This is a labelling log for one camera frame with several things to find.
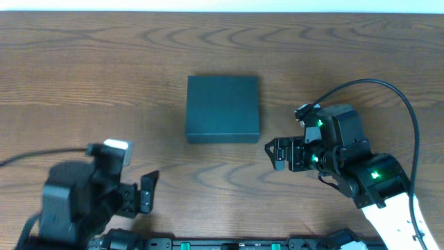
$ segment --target wood grain surface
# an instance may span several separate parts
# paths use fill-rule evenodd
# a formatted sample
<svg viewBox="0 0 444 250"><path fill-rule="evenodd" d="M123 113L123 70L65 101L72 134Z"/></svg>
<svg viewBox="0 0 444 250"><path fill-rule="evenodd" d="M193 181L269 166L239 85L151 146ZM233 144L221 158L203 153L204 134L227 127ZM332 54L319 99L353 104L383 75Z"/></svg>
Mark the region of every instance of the wood grain surface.
<svg viewBox="0 0 444 250"><path fill-rule="evenodd" d="M187 76L260 77L257 144L190 145ZM293 111L357 78L380 78L411 100L420 124L417 195L444 247L444 16L1 12L0 158L84 146L135 143L127 183L160 170L155 208L108 228L193 238L286 238L349 227L375 237L352 200L314 172L274 172L264 144L302 135ZM373 151L410 172L411 120L377 85L350 87L322 105L349 103ZM0 169L0 249L14 247L40 209L51 166L71 153Z"/></svg>

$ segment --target dark green box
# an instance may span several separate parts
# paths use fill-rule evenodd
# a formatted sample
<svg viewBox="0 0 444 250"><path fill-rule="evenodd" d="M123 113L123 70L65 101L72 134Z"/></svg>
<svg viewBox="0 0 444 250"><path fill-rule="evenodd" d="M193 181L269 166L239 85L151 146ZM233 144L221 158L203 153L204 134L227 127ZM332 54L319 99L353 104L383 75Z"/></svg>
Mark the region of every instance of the dark green box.
<svg viewBox="0 0 444 250"><path fill-rule="evenodd" d="M255 76L188 76L189 143L256 143L259 88Z"/></svg>

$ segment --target wooden table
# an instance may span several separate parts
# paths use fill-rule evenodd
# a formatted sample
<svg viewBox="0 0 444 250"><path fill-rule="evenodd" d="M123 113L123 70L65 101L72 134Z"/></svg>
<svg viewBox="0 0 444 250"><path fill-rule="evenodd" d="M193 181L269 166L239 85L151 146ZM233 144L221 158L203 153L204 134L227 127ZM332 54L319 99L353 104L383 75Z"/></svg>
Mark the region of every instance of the wooden table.
<svg viewBox="0 0 444 250"><path fill-rule="evenodd" d="M417 195L444 247L444 16L365 14L0 13L0 157L78 147L106 138L135 143L123 181L159 169L155 208L108 228L193 238L286 238L349 227L375 237L351 199L316 173L274 172L264 144L302 135L293 111L357 78L381 78L412 102L421 131ZM257 144L190 145L187 76L255 75ZM401 100L378 85L351 87L324 106L360 113L373 151L410 172L413 129ZM0 249L14 247L40 209L51 166L75 153L0 169Z"/></svg>

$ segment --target green light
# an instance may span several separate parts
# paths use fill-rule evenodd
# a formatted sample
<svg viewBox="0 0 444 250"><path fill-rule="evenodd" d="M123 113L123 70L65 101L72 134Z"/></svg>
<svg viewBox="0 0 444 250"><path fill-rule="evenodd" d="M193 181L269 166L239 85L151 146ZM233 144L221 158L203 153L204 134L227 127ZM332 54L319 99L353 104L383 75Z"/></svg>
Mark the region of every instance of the green light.
<svg viewBox="0 0 444 250"><path fill-rule="evenodd" d="M372 173L372 177L373 177L373 178L378 178L378 177L381 177L381 176L379 175L378 172L374 171L374 172Z"/></svg>

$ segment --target white background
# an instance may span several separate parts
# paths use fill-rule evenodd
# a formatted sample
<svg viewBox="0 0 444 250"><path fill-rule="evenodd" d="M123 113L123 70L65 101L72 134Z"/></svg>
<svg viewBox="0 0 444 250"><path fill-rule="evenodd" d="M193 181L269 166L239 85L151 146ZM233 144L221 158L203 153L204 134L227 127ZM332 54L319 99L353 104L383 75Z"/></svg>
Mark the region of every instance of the white background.
<svg viewBox="0 0 444 250"><path fill-rule="evenodd" d="M444 13L444 0L0 0L0 10Z"/></svg>

